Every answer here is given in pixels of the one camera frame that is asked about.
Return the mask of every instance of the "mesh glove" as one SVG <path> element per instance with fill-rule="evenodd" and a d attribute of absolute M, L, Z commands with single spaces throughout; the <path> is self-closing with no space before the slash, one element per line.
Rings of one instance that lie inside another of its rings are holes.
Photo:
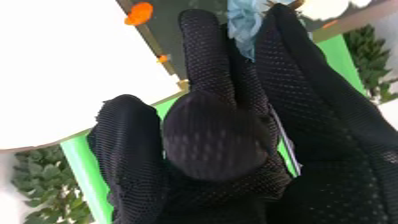
<path fill-rule="evenodd" d="M 166 160 L 157 116 L 134 97 L 104 103 L 88 135 L 113 223 L 264 223 L 291 178 L 253 65 L 227 47 L 212 14 L 186 11 L 179 23 L 191 91 L 164 118 Z"/>
<path fill-rule="evenodd" d="M 131 96 L 106 102 L 88 136 L 113 222 L 398 223 L 395 132 L 326 65 L 292 11 L 275 5 L 267 12 L 255 65 L 234 56 L 212 15 L 188 11 L 179 22 L 191 92 L 163 124 L 168 160 L 154 110 Z M 303 164 L 291 184 L 262 93 Z"/>
<path fill-rule="evenodd" d="M 395 131 L 330 69 L 282 5 L 259 31 L 255 66 L 303 165 L 269 223 L 398 223 Z"/>

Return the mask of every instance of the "green panel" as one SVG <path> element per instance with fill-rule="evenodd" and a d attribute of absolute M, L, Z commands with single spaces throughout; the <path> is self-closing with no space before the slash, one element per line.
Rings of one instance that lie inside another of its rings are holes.
<path fill-rule="evenodd" d="M 351 62 L 351 55 L 344 44 L 342 35 L 317 43 L 317 47 L 326 56 L 326 63 L 335 72 L 344 77 L 356 91 L 363 94 L 363 86 L 358 79 L 356 69 Z"/>
<path fill-rule="evenodd" d="M 351 83 L 355 89 L 363 93 L 363 88 L 356 76 L 356 70 L 351 63 L 349 53 L 344 45 L 342 36 L 335 36 L 330 40 L 317 44 L 321 51 L 326 55 L 328 64 L 342 75 L 344 79 Z M 170 105 L 175 99 L 166 101 L 156 106 L 157 115 L 163 119 Z M 70 164 L 79 188 L 84 194 L 86 203 L 93 215 L 93 219 L 99 224 L 109 223 L 111 206 L 106 202 L 108 187 L 99 175 L 97 161 L 90 153 L 84 136 L 77 136 L 61 143 L 61 149 Z M 289 172 L 294 174 L 291 167 L 289 155 L 282 144 L 278 145 L 278 151 L 285 160 Z"/>
<path fill-rule="evenodd" d="M 60 143 L 65 158 L 74 173 L 77 186 L 83 191 L 90 213 L 99 224 L 111 223 L 113 207 L 106 201 L 108 185 L 99 174 L 99 166 L 93 154 L 90 153 L 84 135 Z"/>

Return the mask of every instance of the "orange object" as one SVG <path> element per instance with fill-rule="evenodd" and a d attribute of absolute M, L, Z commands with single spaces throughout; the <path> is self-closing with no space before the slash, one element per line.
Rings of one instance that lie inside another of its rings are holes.
<path fill-rule="evenodd" d="M 335 23 L 337 23 L 337 20 L 333 20 L 330 23 L 326 23 L 326 24 L 321 26 L 321 29 L 326 29 Z"/>
<path fill-rule="evenodd" d="M 159 55 L 157 56 L 157 63 L 164 63 L 168 61 L 168 57 L 166 57 L 166 55 Z"/>
<path fill-rule="evenodd" d="M 140 2 L 131 7 L 127 18 L 124 19 L 125 25 L 138 26 L 147 22 L 152 17 L 152 5 L 147 2 Z"/>

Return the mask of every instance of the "green object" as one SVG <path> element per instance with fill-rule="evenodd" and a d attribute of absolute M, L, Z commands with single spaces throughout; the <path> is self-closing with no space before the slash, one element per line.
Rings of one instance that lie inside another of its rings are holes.
<path fill-rule="evenodd" d="M 70 170 L 77 180 L 77 186 L 90 208 L 90 213 L 97 224 L 111 223 L 113 207 L 106 201 L 108 186 L 99 174 L 95 157 L 88 149 L 84 135 L 74 137 L 60 144 Z"/>
<path fill-rule="evenodd" d="M 344 45 L 342 36 L 335 36 L 330 40 L 323 41 L 317 44 L 321 51 L 326 55 L 326 61 L 330 67 L 342 75 L 346 81 L 351 83 L 355 89 L 360 93 L 363 93 L 363 88 L 356 76 L 356 70 L 351 63 L 349 52 Z M 163 119 L 168 108 L 172 106 L 175 99 L 166 101 L 163 104 L 156 106 L 157 115 Z M 84 136 L 77 136 L 70 140 L 61 143 L 61 149 L 67 157 L 67 161 L 70 163 L 72 172 L 76 175 L 76 180 L 79 184 L 79 188 L 84 194 L 86 203 L 93 215 L 93 219 L 99 224 L 109 223 L 109 213 L 111 206 L 106 202 L 106 192 L 108 187 L 102 182 L 102 178 L 99 175 L 97 161 L 93 155 L 90 153 L 88 145 L 84 142 Z M 285 164 L 289 172 L 294 174 L 294 170 L 291 167 L 291 160 L 283 150 L 283 147 L 278 147 L 280 154 L 283 156 Z"/>
<path fill-rule="evenodd" d="M 15 153 L 12 184 L 36 208 L 24 217 L 24 224 L 88 224 L 90 210 L 58 145 Z"/>
<path fill-rule="evenodd" d="M 326 41 L 319 42 L 317 47 L 326 56 L 326 63 L 331 69 L 344 77 L 356 91 L 365 94 L 342 35 L 337 35 Z"/>
<path fill-rule="evenodd" d="M 385 80 L 390 72 L 385 69 L 388 50 L 383 49 L 385 40 L 376 39 L 372 26 L 367 25 L 344 33 L 344 41 L 369 99 L 376 103 L 385 103 L 398 98 L 398 93 L 388 92 L 398 78 Z"/>

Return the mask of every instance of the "white surface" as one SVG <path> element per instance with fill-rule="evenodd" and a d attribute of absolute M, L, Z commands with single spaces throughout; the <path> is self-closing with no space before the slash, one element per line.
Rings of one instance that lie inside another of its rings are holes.
<path fill-rule="evenodd" d="M 383 48 L 390 50 L 387 68 L 392 69 L 385 79 L 398 78 L 398 12 L 371 22 L 374 35 L 385 39 Z M 398 92 L 398 82 L 390 85 L 390 92 Z"/>
<path fill-rule="evenodd" d="M 312 20 L 326 20 L 342 15 L 349 4 L 362 8 L 369 2 L 371 0 L 305 0 L 298 11 Z"/>
<path fill-rule="evenodd" d="M 24 196 L 10 184 L 13 154 L 0 154 L 0 223 L 20 224 L 31 208 L 24 205 Z"/>
<path fill-rule="evenodd" d="M 0 0 L 0 150 L 93 125 L 100 101 L 177 91 L 111 0 Z"/>
<path fill-rule="evenodd" d="M 381 116 L 398 131 L 398 99 L 383 103 L 378 106 L 378 109 L 381 111 Z"/>

